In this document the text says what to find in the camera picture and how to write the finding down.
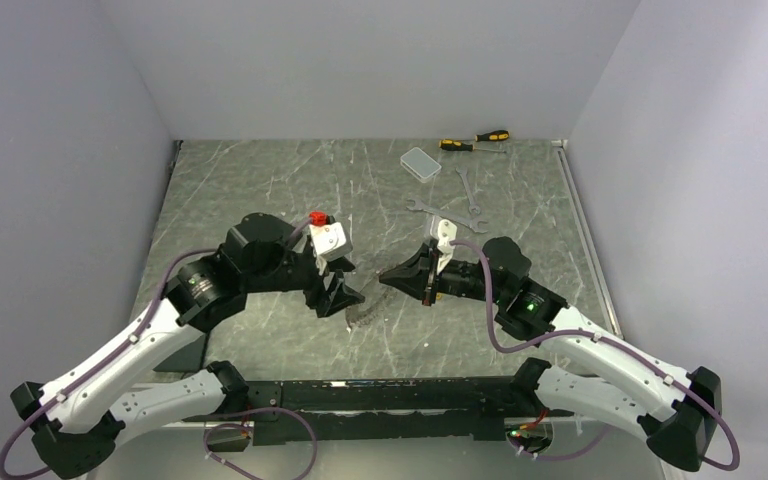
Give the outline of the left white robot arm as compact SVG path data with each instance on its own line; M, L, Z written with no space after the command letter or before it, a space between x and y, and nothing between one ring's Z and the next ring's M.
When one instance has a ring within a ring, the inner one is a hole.
M299 291L321 318L362 303L345 282L353 270L351 251L349 232L325 213L311 213L296 226L253 213L231 227L218 247L176 257L148 307L113 339L60 377L12 391L43 471L74 479L169 423L244 414L249 387L227 361L146 390L136 390L135 383L242 312L252 294Z

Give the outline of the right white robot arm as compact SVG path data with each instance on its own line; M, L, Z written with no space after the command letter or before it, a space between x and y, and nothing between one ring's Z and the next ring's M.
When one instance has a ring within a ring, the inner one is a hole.
M496 351L541 349L588 371L582 377L527 358L511 383L511 401L520 413L583 415L642 440L660 460L683 471L739 466L740 447L723 418L715 372L689 372L630 345L531 279L530 269L530 260L508 237L483 246L429 239L379 281L426 306L440 294L481 301Z

